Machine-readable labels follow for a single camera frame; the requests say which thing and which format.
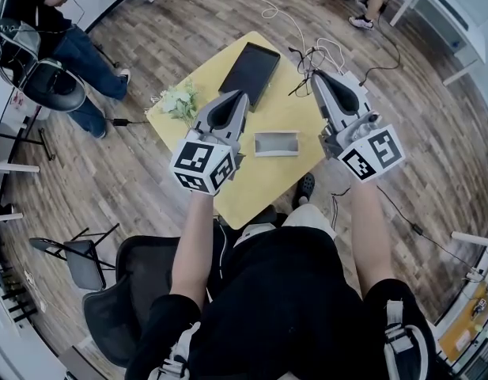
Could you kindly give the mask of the black rectangular box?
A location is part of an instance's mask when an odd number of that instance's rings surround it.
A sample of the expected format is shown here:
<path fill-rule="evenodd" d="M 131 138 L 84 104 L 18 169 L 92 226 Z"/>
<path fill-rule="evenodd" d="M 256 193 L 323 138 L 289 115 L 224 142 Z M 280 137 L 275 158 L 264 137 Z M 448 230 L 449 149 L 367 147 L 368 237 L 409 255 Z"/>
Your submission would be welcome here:
<path fill-rule="evenodd" d="M 231 67 L 218 92 L 242 90 L 248 95 L 251 111 L 255 111 L 261 96 L 279 64 L 276 51 L 247 42 Z"/>

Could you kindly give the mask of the white power strip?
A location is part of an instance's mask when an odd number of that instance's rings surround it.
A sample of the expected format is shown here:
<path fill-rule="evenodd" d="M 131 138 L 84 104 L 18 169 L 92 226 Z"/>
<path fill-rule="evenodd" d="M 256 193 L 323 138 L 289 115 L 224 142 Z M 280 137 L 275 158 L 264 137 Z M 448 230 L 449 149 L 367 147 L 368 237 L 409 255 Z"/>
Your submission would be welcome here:
<path fill-rule="evenodd" d="M 366 95 L 368 90 L 363 86 L 361 85 L 361 82 L 359 81 L 359 79 L 354 75 L 353 72 L 351 72 L 350 70 L 347 70 L 344 74 L 343 74 L 343 77 L 345 79 L 347 79 L 348 81 L 350 81 L 352 84 L 356 85 L 360 91 Z"/>

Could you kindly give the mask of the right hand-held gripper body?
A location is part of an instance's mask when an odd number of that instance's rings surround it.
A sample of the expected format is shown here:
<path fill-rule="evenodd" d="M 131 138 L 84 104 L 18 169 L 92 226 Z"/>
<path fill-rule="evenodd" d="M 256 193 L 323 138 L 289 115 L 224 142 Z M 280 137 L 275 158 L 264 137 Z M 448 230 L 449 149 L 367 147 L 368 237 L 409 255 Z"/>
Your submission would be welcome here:
<path fill-rule="evenodd" d="M 326 126 L 320 133 L 326 158 L 340 161 L 361 183 L 386 173 L 406 158 L 391 124 L 371 111 L 336 132 Z"/>

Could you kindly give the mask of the person's right forearm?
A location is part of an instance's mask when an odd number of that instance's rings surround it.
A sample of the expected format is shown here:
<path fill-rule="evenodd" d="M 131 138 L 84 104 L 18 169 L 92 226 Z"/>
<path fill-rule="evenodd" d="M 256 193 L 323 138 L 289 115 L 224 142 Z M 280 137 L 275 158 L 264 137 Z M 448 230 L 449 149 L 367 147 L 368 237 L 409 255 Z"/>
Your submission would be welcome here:
<path fill-rule="evenodd" d="M 388 300 L 399 301 L 393 293 L 398 282 L 392 269 L 392 247 L 387 223 L 376 185 L 370 181 L 351 183 L 351 243 L 361 294 L 375 286 L 383 289 Z"/>

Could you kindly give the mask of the grey folding chair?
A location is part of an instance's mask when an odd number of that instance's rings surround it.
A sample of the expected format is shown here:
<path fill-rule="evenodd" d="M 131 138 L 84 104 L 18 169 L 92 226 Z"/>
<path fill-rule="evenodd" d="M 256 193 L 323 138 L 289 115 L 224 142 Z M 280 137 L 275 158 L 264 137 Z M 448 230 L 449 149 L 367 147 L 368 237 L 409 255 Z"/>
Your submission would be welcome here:
<path fill-rule="evenodd" d="M 31 237 L 28 242 L 34 249 L 64 261 L 72 280 L 80 289 L 102 291 L 107 286 L 104 271 L 115 271 L 115 266 L 102 261 L 96 247 L 119 226 L 117 223 L 103 233 L 90 233 L 89 228 L 85 228 L 63 243 L 44 237 Z"/>

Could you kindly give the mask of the person's black shirt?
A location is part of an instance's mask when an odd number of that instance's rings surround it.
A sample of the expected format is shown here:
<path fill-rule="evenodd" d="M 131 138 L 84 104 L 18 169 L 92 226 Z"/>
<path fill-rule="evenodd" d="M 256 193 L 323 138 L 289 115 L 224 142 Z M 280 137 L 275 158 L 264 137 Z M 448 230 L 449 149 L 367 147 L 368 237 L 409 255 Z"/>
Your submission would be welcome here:
<path fill-rule="evenodd" d="M 435 379 L 435 343 L 415 296 L 395 279 L 360 296 L 322 230 L 282 227 L 232 250 L 220 287 L 201 310 L 189 298 L 157 299 L 125 380 L 148 380 L 191 331 L 181 361 L 191 380 Z"/>

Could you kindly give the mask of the white desk leg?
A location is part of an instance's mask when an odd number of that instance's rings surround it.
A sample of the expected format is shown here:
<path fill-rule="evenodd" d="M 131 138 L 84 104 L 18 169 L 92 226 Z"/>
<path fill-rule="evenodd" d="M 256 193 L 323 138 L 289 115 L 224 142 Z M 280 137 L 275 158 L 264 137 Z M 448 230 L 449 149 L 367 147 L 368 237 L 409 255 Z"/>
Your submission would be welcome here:
<path fill-rule="evenodd" d="M 473 245 L 481 245 L 488 247 L 488 237 L 480 237 L 471 234 L 465 234 L 458 231 L 451 232 L 451 238 L 457 241 L 470 243 Z"/>

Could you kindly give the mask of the cluttered wooden workbench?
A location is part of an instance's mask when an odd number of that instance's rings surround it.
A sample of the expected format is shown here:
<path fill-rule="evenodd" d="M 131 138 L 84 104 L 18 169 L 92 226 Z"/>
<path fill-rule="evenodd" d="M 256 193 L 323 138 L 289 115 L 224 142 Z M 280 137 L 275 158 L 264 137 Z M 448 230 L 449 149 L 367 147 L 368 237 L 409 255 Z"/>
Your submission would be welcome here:
<path fill-rule="evenodd" d="M 469 283 L 435 324 L 438 355 L 458 373 L 488 340 L 488 285 Z"/>

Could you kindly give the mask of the person's left forearm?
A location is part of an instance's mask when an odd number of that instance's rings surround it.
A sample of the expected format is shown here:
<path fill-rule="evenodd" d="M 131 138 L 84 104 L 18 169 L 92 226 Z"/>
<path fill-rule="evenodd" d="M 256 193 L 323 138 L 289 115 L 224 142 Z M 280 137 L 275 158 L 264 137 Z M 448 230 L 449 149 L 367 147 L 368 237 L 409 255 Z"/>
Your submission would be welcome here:
<path fill-rule="evenodd" d="M 206 297 L 214 243 L 214 198 L 192 192 L 185 227 L 172 266 L 171 294 L 191 299 L 201 310 Z"/>

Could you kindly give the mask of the black thin-framed eyeglasses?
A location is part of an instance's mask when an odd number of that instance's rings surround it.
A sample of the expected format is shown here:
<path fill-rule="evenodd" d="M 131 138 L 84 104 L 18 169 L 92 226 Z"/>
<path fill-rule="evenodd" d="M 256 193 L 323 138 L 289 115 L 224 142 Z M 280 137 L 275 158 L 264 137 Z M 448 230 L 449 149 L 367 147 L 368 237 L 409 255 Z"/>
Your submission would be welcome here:
<path fill-rule="evenodd" d="M 326 52 L 319 47 L 311 47 L 305 53 L 293 47 L 288 47 L 288 49 L 290 53 L 299 55 L 297 73 L 302 76 L 301 82 L 288 93 L 288 96 L 307 97 L 311 93 L 308 87 L 309 81 L 315 70 L 326 59 Z"/>

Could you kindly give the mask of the black mesh office chair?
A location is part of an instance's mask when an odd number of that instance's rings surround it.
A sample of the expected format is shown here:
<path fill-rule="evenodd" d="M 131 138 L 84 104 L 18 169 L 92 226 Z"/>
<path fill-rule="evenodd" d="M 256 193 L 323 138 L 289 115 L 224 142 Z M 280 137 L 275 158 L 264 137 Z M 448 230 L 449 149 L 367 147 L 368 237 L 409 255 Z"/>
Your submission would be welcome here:
<path fill-rule="evenodd" d="M 117 252 L 116 284 L 83 298 L 89 333 L 103 356 L 117 367 L 127 367 L 135 354 L 154 302 L 170 295 L 179 241 L 178 237 L 129 237 Z"/>

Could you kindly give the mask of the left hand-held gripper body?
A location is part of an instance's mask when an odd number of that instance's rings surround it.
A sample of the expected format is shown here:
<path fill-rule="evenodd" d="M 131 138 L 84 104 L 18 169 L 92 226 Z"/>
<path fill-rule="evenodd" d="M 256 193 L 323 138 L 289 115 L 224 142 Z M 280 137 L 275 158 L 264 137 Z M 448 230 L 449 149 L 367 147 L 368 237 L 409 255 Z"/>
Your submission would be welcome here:
<path fill-rule="evenodd" d="M 183 188 L 215 196 L 238 170 L 239 151 L 240 143 L 233 138 L 190 128 L 173 152 L 170 172 Z"/>

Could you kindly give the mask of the person's white trousers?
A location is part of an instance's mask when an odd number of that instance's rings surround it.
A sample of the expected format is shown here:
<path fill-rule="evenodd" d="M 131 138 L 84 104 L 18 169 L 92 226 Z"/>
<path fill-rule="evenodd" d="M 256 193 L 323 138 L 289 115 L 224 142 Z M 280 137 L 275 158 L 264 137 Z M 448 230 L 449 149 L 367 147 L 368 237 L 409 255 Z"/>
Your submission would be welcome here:
<path fill-rule="evenodd" d="M 286 218 L 282 226 L 301 226 L 310 227 L 326 232 L 332 240 L 335 240 L 337 233 L 331 227 L 327 218 L 322 214 L 320 209 L 311 203 L 300 205 L 299 208 L 292 211 Z M 252 238 L 257 234 L 262 234 L 270 230 L 274 230 L 275 225 L 271 222 L 253 223 L 244 228 L 241 236 L 236 240 L 236 248 L 242 242 Z"/>

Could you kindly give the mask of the small white box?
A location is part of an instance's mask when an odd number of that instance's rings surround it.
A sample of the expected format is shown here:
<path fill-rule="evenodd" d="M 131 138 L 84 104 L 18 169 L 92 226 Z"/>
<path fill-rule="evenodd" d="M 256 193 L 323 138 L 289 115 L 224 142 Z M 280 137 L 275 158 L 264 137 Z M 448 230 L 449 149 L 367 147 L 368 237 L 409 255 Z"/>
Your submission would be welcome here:
<path fill-rule="evenodd" d="M 298 131 L 261 131 L 254 134 L 257 158 L 296 157 L 299 152 Z"/>

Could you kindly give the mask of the white artificial flower bouquet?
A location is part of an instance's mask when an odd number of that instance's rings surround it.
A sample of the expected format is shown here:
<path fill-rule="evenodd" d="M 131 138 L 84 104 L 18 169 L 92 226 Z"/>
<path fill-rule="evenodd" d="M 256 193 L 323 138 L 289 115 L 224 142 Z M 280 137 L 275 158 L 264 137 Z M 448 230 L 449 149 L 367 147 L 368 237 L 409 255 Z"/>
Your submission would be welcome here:
<path fill-rule="evenodd" d="M 152 106 L 145 109 L 145 114 L 155 112 L 166 114 L 173 120 L 181 120 L 187 127 L 191 127 L 197 114 L 196 98 L 199 91 L 190 78 L 179 85 L 169 86 L 157 96 L 151 96 Z"/>

